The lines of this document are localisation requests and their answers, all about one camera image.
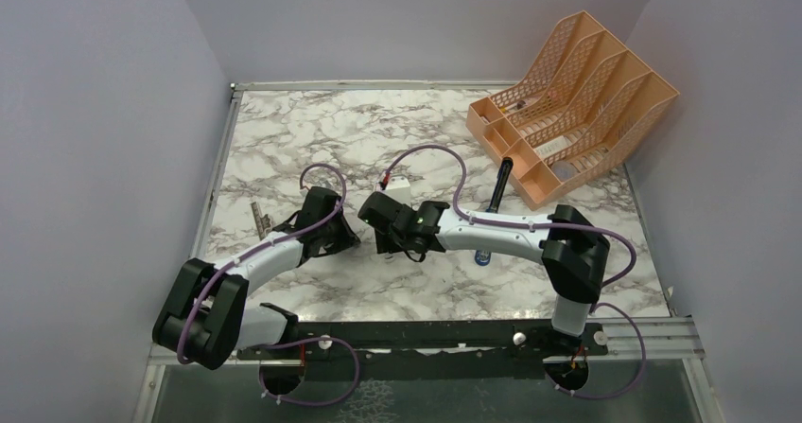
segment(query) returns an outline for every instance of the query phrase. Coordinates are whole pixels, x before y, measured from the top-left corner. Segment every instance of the white arm segment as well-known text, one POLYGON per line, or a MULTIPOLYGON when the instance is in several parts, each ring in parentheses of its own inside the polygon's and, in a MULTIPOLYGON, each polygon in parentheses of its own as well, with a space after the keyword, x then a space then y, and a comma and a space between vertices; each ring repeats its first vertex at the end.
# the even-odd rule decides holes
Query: white arm segment
MULTIPOLYGON (((483 220, 523 222, 538 224, 551 222, 546 215, 499 215, 498 213, 473 213, 483 220)), ((537 229, 530 232, 527 229, 514 229, 510 227, 488 226, 486 224, 471 224, 463 220, 453 208, 445 210, 438 221, 440 233, 436 234, 437 241, 447 250, 490 251, 500 255, 523 257, 534 262, 541 262, 543 250, 540 249, 540 240, 549 236, 549 229, 537 229)))
MULTIPOLYGON (((245 252, 267 243, 276 238, 285 236, 283 232, 271 232, 264 240, 245 252)), ((259 253, 240 261, 229 271, 229 274, 239 274, 248 280, 248 294, 253 294, 268 281, 288 270, 295 269, 301 263, 304 245, 296 240, 287 240, 260 251, 259 253)), ((215 263, 219 268, 231 262, 231 258, 215 263)), ((242 349, 259 344, 276 344, 281 339, 287 319, 278 311, 265 307, 245 308, 242 315, 242 326, 239 329, 239 338, 235 349, 242 349)))

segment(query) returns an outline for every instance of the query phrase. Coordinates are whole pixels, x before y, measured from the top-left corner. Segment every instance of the white marble surface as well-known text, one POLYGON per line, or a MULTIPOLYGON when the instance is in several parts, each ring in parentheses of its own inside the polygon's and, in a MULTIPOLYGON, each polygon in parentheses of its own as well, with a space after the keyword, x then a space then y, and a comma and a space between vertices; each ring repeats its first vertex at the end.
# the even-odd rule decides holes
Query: white marble surface
MULTIPOLYGON (((472 252, 432 253, 421 264, 403 255, 375 254, 373 230, 356 213, 376 177, 410 146, 438 143, 457 151, 468 166, 464 208, 483 209, 497 168, 464 126, 468 104, 489 92, 476 90, 354 90, 246 92, 225 168, 207 249, 208 259, 230 256, 258 241, 251 202, 273 222, 300 208, 298 176, 326 162, 346 176, 346 218, 362 239, 355 249, 311 259, 273 279, 249 305, 271 302, 302 320, 446 320, 549 317, 555 293, 545 270, 523 259, 494 255, 487 267, 472 252)), ((450 201, 459 167, 445 153, 428 150, 401 163, 412 197, 450 201)), ((313 185, 338 187, 323 169, 313 185)), ((633 198, 620 170, 570 193, 559 203, 578 207, 595 225, 613 229, 637 247, 635 269, 602 292, 602 301, 635 316, 668 316, 633 198)), ((554 204, 541 210, 549 212, 554 204)), ((507 186, 500 213, 532 213, 507 186)), ((612 241, 607 276, 628 262, 612 241)), ((600 316, 612 313, 599 312, 600 316)))

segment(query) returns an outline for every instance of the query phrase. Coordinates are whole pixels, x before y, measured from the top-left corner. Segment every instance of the metal frame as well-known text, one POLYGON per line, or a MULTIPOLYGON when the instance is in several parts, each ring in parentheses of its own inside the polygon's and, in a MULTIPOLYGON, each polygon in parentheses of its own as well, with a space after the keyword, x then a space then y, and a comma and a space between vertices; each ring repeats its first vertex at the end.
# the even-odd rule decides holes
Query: metal frame
MULTIPOLYGON (((234 129, 239 108, 245 91, 268 90, 426 90, 426 89, 462 89, 462 90, 500 90, 515 85, 517 81, 427 81, 427 80, 328 80, 305 82, 267 82, 232 84, 233 95, 225 120, 223 137, 218 148, 218 159, 215 162, 212 179, 206 192, 203 211, 200 214, 198 232, 192 246, 190 256, 203 257, 209 238, 209 230, 215 215, 216 201, 228 152, 234 137, 234 129)), ((609 340, 609 353, 603 357, 590 357, 589 361, 632 361, 640 359, 640 345, 635 332, 623 318, 591 319, 590 322, 601 323, 609 340)), ((724 423, 721 409, 714 390, 707 378, 703 359, 705 350, 696 331, 693 320, 689 317, 637 318, 649 360, 682 360, 686 368, 691 392, 696 407, 704 423, 724 423)), ((567 357, 550 357, 548 361, 564 361, 567 357)), ((295 364, 295 360, 283 361, 242 361, 232 356, 226 365, 295 364)), ((177 365, 175 353, 161 346, 154 345, 150 349, 148 367, 140 392, 139 400, 133 416, 133 422, 149 422, 153 418, 156 404, 168 366, 177 365)))

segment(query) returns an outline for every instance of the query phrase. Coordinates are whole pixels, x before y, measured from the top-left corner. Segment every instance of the wire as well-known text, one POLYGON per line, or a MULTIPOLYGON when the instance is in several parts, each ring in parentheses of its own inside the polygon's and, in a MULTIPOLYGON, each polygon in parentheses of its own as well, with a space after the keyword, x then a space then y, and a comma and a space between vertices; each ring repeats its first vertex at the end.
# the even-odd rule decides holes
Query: wire
POLYGON ((621 272, 613 275, 609 279, 604 280, 601 283, 602 287, 609 286, 609 285, 615 283, 616 281, 620 280, 622 277, 626 276, 635 267, 635 262, 636 262, 635 245, 633 245, 632 242, 629 241, 629 239, 627 239, 626 237, 622 236, 621 234, 619 234, 617 232, 613 232, 613 231, 611 231, 609 229, 604 229, 604 228, 596 227, 596 226, 585 226, 585 225, 582 225, 582 224, 571 224, 571 223, 568 223, 568 222, 542 222, 542 223, 529 225, 529 224, 523 223, 523 222, 484 220, 484 219, 481 219, 481 218, 468 216, 465 212, 462 211, 462 209, 460 209, 460 206, 459 206, 460 193, 462 192, 462 187, 465 185, 465 180, 467 179, 467 176, 468 176, 468 169, 465 166, 465 162, 463 161, 461 156, 456 151, 454 151, 452 149, 449 149, 446 146, 441 146, 439 144, 424 144, 423 146, 413 147, 413 148, 405 151, 404 153, 401 153, 400 155, 398 155, 395 158, 395 160, 390 164, 390 166, 387 169, 385 169, 385 171, 384 171, 385 175, 389 176, 390 172, 392 171, 392 169, 394 167, 396 167, 398 165, 398 163, 401 160, 403 160, 404 158, 406 158, 408 155, 410 155, 412 153, 415 153, 418 150, 424 150, 424 149, 435 149, 435 150, 445 151, 445 152, 451 154, 451 156, 453 156, 454 158, 456 158, 457 162, 460 164, 460 167, 462 168, 462 177, 460 178, 460 182, 457 184, 457 189, 454 191, 454 198, 452 199, 451 205, 454 208, 454 212, 456 212, 457 215, 460 218, 462 218, 463 220, 471 220, 472 222, 474 222, 476 224, 484 224, 484 225, 496 226, 496 227, 510 227, 510 228, 514 228, 514 229, 527 229, 527 230, 530 230, 530 229, 532 229, 532 230, 534 230, 534 229, 573 229, 573 230, 576 230, 576 231, 586 231, 586 232, 592 232, 594 234, 602 234, 604 236, 612 237, 612 238, 620 241, 621 243, 623 243, 623 245, 627 248, 627 250, 629 250, 630 261, 629 261, 629 264, 626 267, 624 267, 624 269, 621 272))
MULTIPOLYGON (((250 250, 246 251, 245 253, 243 253, 242 255, 240 255, 238 257, 239 260, 245 260, 245 259, 247 259, 247 258, 249 258, 249 257, 251 257, 253 255, 261 253, 262 251, 270 248, 271 246, 275 245, 276 243, 281 243, 281 242, 284 242, 284 241, 287 241, 287 240, 290 240, 290 239, 293 239, 293 238, 297 238, 297 237, 300 237, 300 236, 302 236, 302 235, 304 235, 304 234, 306 234, 308 232, 314 231, 315 229, 317 229, 317 228, 323 226, 324 224, 326 224, 327 222, 329 222, 329 220, 334 218, 334 216, 337 215, 338 212, 340 212, 340 210, 342 209, 342 205, 345 203, 346 188, 345 188, 345 177, 342 176, 342 173, 336 167, 333 167, 331 165, 327 165, 326 163, 314 163, 312 165, 307 166, 301 172, 301 177, 299 178, 299 185, 300 185, 301 189, 305 188, 304 176, 306 175, 307 172, 309 172, 314 167, 325 167, 326 169, 329 169, 332 172, 334 172, 335 175, 337 175, 337 178, 340 179, 342 197, 340 197, 340 199, 337 201, 337 204, 335 204, 334 210, 332 210, 331 213, 326 215, 325 218, 323 218, 322 220, 312 224, 311 226, 305 227, 304 229, 301 229, 299 231, 293 232, 291 234, 287 234, 287 235, 285 235, 283 237, 279 237, 279 238, 277 238, 275 240, 265 241, 265 242, 257 244, 252 249, 250 249, 250 250)), ((212 277, 209 279, 209 281, 206 283, 206 286, 204 286, 203 289, 200 291, 200 294, 198 295, 198 298, 195 301, 195 305, 193 305, 192 309, 189 310, 189 315, 186 316, 186 323, 184 323, 184 325, 183 325, 183 329, 181 330, 181 337, 178 340, 178 346, 176 348, 176 356, 178 357, 178 363, 180 363, 180 364, 189 364, 189 363, 192 362, 187 357, 185 357, 184 354, 183 354, 184 350, 186 349, 186 342, 189 339, 189 329, 192 326, 192 323, 195 321, 195 318, 198 316, 198 311, 201 310, 201 305, 202 305, 203 301, 206 300, 206 297, 209 296, 209 292, 211 292, 212 288, 215 287, 215 284, 220 280, 220 278, 226 272, 231 270, 234 266, 235 266, 235 259, 232 259, 231 262, 229 262, 229 263, 223 265, 222 267, 220 267, 215 272, 215 274, 212 275, 212 277)))
POLYGON ((611 399, 613 397, 620 397, 621 395, 623 395, 623 394, 631 391, 633 388, 635 388, 635 386, 638 385, 638 383, 641 380, 643 380, 643 375, 646 373, 646 344, 643 342, 643 335, 640 333, 640 329, 637 327, 637 324, 635 323, 635 321, 627 313, 625 313, 621 308, 619 308, 619 307, 617 307, 617 306, 615 306, 615 305, 613 305, 611 303, 599 303, 596 306, 597 307, 608 307, 608 308, 614 309, 621 316, 623 316, 623 318, 626 319, 627 322, 629 322, 629 324, 635 330, 635 334, 637 335, 637 341, 640 343, 640 366, 637 369, 637 374, 635 375, 635 378, 632 379, 632 381, 629 382, 629 384, 627 386, 621 388, 620 390, 618 390, 616 392, 608 393, 606 395, 586 395, 586 394, 583 394, 583 393, 577 393, 576 391, 573 391, 573 390, 567 390, 567 389, 561 387, 560 385, 558 385, 554 381, 554 379, 551 378, 551 376, 546 375, 546 377, 549 378, 549 380, 551 380, 551 383, 554 384, 554 389, 555 390, 563 392, 566 395, 569 395, 571 397, 577 397, 579 399, 600 400, 600 399, 611 399))
POLYGON ((318 343, 321 341, 331 341, 333 343, 342 344, 348 351, 351 353, 351 357, 354 359, 354 380, 351 381, 351 386, 348 387, 348 390, 345 391, 342 395, 335 397, 334 399, 329 399, 327 401, 303 401, 300 399, 295 399, 294 397, 285 397, 284 395, 274 395, 270 391, 268 391, 267 385, 265 385, 264 378, 262 377, 262 373, 259 372, 259 385, 262 387, 262 391, 264 392, 262 397, 271 397, 276 399, 278 402, 288 402, 290 404, 297 404, 299 406, 305 407, 325 407, 330 406, 332 404, 337 404, 338 402, 343 401, 347 397, 349 397, 354 390, 357 389, 359 386, 359 356, 357 355, 357 351, 354 350, 349 343, 341 340, 340 338, 329 338, 325 336, 321 336, 319 338, 307 338, 305 340, 300 341, 293 341, 292 343, 285 343, 285 344, 273 344, 273 345, 261 345, 263 349, 268 350, 277 350, 277 349, 286 349, 289 347, 295 347, 296 345, 303 345, 306 343, 318 343))

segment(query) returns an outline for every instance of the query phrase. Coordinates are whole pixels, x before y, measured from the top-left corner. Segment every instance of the marble tabletop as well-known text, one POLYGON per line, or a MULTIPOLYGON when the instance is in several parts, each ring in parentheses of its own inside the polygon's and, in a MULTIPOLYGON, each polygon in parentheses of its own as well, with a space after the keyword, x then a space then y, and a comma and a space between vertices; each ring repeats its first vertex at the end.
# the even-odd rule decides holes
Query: marble tabletop
MULTIPOLYGON (((497 167, 465 128, 468 104, 490 95, 481 90, 348 90, 245 92, 225 165, 206 258, 221 259, 259 241, 251 203, 273 223, 301 207, 298 176, 309 164, 338 167, 348 184, 345 217, 361 238, 357 248, 311 259, 255 292, 248 305, 270 302, 306 321, 420 321, 550 317, 554 290, 542 266, 493 255, 481 267, 473 252, 429 254, 423 263, 375 253, 373 230, 357 211, 380 171, 411 146, 437 143, 458 152, 468 167, 461 206, 483 209, 497 167)), ((459 178, 454 159, 426 150, 401 162, 396 172, 412 182, 413 203, 451 200, 459 178)), ((339 188, 324 169, 307 182, 339 188)), ((634 316, 669 316, 622 169, 583 186, 557 203, 579 208, 592 223, 617 231, 637 248, 633 271, 602 292, 601 300, 634 316)), ((499 213, 532 212, 507 186, 499 213)), ((629 260, 612 240, 607 276, 629 260)), ((612 312, 600 309, 599 316, 612 312)))

